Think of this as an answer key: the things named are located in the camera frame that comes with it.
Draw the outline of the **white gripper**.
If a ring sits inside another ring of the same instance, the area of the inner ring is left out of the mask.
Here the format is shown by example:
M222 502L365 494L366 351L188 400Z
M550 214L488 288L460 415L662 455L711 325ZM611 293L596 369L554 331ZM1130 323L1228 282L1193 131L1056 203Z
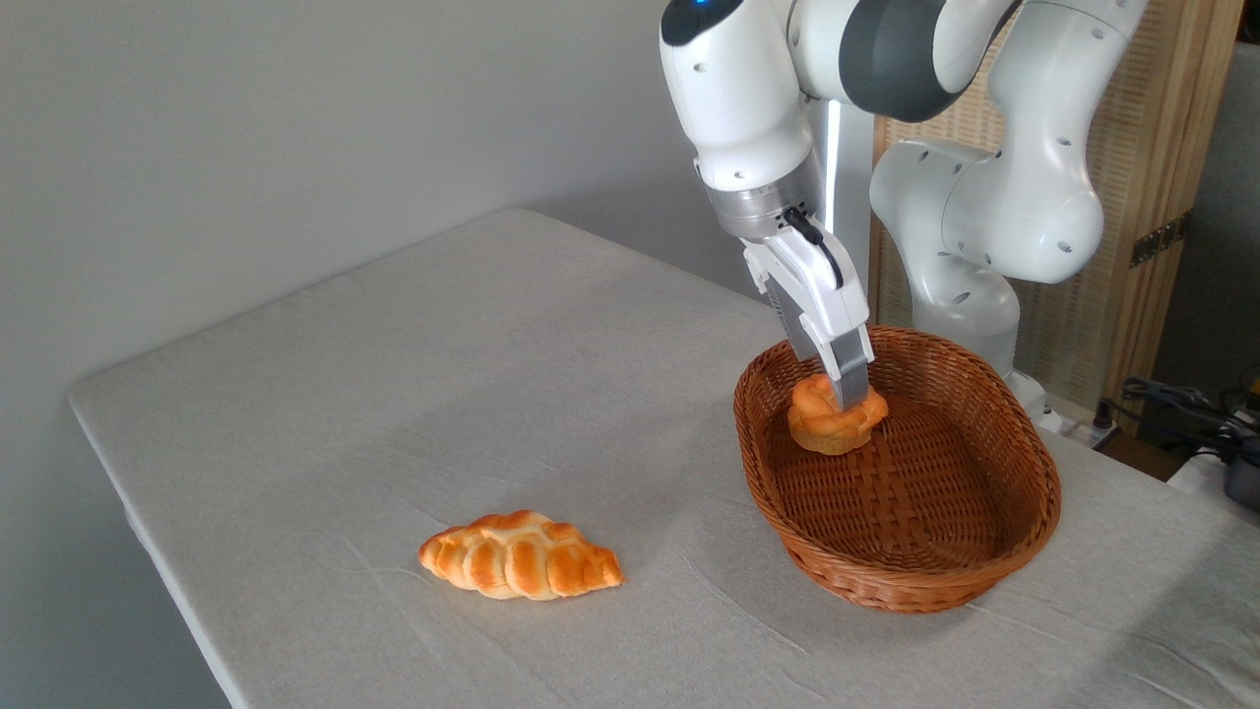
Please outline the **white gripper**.
M766 239L743 239L743 261L776 309L793 354L813 373L832 377L840 412L868 399L867 295L850 254L816 220L788 225Z

